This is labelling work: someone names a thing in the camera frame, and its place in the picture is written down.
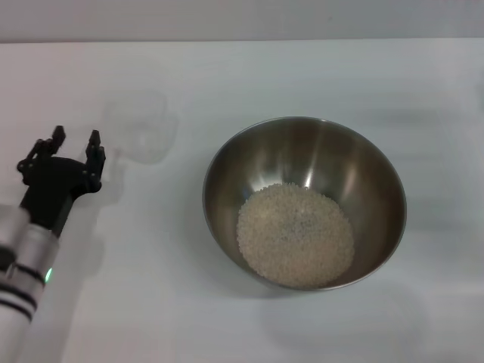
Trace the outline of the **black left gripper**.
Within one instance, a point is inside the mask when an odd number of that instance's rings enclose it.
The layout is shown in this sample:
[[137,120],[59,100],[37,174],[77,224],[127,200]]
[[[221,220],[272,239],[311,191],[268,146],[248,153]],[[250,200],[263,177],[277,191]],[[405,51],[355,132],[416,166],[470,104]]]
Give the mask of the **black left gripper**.
[[48,139],[38,139],[26,158],[17,164],[27,186],[20,206],[30,222],[58,237],[64,229],[77,198],[101,189],[106,160],[100,132],[94,129],[85,150],[86,161],[52,157],[61,148],[66,134],[56,126]]

